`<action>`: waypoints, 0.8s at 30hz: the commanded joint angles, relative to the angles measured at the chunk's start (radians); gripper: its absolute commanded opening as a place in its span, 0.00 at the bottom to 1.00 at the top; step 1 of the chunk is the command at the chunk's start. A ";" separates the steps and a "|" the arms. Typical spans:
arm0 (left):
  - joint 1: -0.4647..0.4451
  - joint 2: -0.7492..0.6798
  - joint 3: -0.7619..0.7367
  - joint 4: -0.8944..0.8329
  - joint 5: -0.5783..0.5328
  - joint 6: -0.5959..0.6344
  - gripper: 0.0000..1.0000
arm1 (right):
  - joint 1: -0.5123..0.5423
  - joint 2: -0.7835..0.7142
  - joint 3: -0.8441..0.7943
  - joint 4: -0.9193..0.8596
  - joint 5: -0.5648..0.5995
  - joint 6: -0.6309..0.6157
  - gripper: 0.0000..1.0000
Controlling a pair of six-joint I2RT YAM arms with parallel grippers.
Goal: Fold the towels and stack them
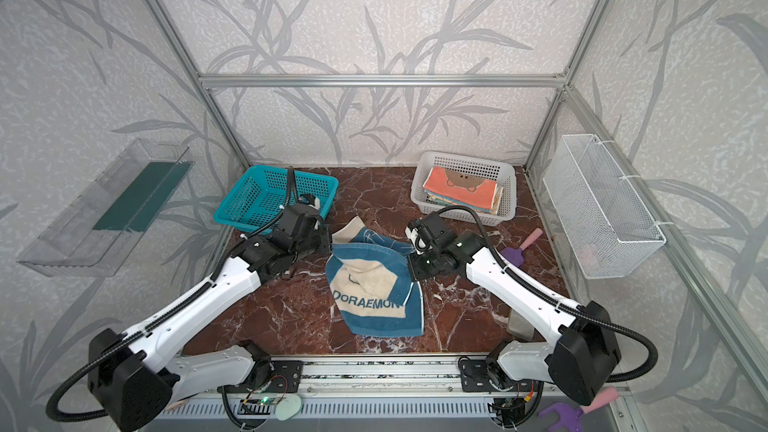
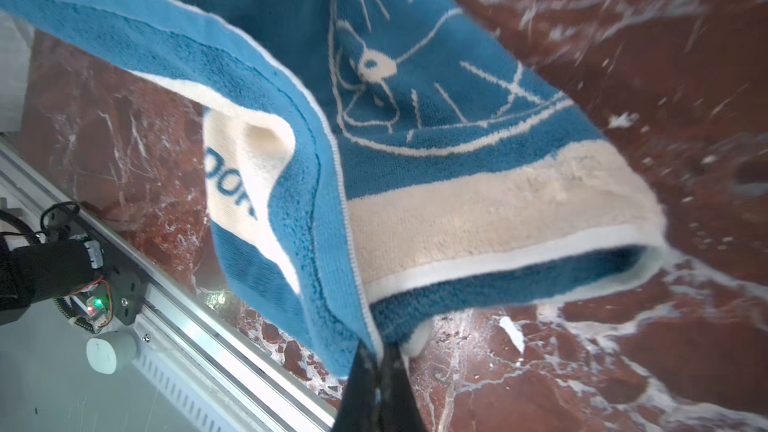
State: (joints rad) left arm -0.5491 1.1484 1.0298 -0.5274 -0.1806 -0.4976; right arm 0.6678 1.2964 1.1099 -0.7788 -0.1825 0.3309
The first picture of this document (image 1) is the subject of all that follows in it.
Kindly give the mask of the teal plastic basket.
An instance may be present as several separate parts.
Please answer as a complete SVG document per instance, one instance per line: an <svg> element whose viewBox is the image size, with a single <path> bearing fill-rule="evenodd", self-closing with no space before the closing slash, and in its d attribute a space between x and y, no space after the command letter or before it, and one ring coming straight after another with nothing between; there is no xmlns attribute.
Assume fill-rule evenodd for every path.
<svg viewBox="0 0 768 432"><path fill-rule="evenodd" d="M339 181L331 176L296 171L298 195L311 194L320 203L320 214L326 218L335 199ZM220 225L252 233L280 212L287 196L287 170L258 165L248 169L222 200L214 213Z"/></svg>

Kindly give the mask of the brown red bear towel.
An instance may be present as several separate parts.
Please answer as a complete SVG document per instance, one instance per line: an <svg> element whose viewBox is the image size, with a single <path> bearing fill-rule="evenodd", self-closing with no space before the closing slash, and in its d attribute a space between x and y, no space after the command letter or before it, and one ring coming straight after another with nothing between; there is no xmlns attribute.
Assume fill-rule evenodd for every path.
<svg viewBox="0 0 768 432"><path fill-rule="evenodd" d="M445 194L449 188L463 189L490 189L494 187L498 192L500 186L497 182L478 176L473 176L466 172L453 171L442 167L433 167L423 183L424 190Z"/></svg>

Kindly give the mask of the blue cream Doraemon towel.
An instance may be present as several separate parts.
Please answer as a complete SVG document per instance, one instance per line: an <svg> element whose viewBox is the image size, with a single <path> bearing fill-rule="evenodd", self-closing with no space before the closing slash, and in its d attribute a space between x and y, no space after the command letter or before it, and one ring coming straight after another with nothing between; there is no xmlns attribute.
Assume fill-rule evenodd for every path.
<svg viewBox="0 0 768 432"><path fill-rule="evenodd" d="M335 305L353 334L423 335L422 290L407 263L414 251L411 244L368 228L359 217L332 235L325 274Z"/></svg>

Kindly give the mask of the white plastic basket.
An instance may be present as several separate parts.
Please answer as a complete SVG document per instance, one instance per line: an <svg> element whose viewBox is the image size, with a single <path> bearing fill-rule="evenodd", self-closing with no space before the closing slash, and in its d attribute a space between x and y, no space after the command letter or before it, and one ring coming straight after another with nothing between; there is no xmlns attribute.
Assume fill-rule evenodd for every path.
<svg viewBox="0 0 768 432"><path fill-rule="evenodd" d="M517 211L514 168L486 159L426 152L418 163L411 200L423 214L460 205L475 211L481 222L496 227Z"/></svg>

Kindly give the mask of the orange bunny pattern towel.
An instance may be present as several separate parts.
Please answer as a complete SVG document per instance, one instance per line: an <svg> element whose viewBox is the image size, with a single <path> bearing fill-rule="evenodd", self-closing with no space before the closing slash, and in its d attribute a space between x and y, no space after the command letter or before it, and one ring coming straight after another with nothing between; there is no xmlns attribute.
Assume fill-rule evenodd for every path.
<svg viewBox="0 0 768 432"><path fill-rule="evenodd" d="M503 195L503 193L499 193L494 187L478 190L449 188L446 190L445 194L438 194L431 191L427 191L426 194L427 198L435 203L463 205L474 209L477 212L491 215L498 214L501 196Z"/></svg>

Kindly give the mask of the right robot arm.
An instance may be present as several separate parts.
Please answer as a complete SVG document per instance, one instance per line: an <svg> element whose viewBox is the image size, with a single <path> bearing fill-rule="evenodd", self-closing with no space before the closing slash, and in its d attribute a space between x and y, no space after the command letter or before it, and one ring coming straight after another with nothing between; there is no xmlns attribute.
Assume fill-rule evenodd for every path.
<svg viewBox="0 0 768 432"><path fill-rule="evenodd" d="M500 387L522 380L551 383L576 403L590 405L604 385L632 381L654 369L659 353L649 338L614 323L597 302L568 299L512 265L491 244L483 223L476 224L476 232L456 234L443 219L448 211L408 223L413 281L464 277L517 312L543 338L509 341L487 356Z"/></svg>

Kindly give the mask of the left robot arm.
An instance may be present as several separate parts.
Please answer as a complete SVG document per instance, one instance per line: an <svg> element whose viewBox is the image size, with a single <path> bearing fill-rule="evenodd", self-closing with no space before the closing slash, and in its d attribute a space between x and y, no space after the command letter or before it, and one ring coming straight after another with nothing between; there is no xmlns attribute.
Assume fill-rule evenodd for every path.
<svg viewBox="0 0 768 432"><path fill-rule="evenodd" d="M57 423L109 417L122 431L137 431L169 405L208 389L240 385L265 367L266 355L246 341L195 359L183 347L223 311L312 255L327 256L331 236L321 202L298 192L286 170L283 208L245 235L217 269L174 302L123 333L105 329L89 346L89 359L52 393L45 407Z"/></svg>

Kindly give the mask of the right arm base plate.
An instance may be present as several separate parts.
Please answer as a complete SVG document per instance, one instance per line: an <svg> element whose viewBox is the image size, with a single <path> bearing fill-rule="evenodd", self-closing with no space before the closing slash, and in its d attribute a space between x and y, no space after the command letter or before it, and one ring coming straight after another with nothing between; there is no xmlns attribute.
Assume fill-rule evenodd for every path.
<svg viewBox="0 0 768 432"><path fill-rule="evenodd" d="M465 393L528 394L535 389L531 380L512 381L502 372L490 372L484 359L460 356L457 360L461 389Z"/></svg>

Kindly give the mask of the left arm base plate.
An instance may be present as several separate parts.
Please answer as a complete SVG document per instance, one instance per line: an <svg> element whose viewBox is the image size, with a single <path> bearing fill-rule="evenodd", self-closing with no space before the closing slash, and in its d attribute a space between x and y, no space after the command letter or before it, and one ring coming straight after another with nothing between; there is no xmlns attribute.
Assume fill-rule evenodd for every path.
<svg viewBox="0 0 768 432"><path fill-rule="evenodd" d="M299 389L304 363L300 360L262 361L252 372L252 390L293 394Z"/></svg>

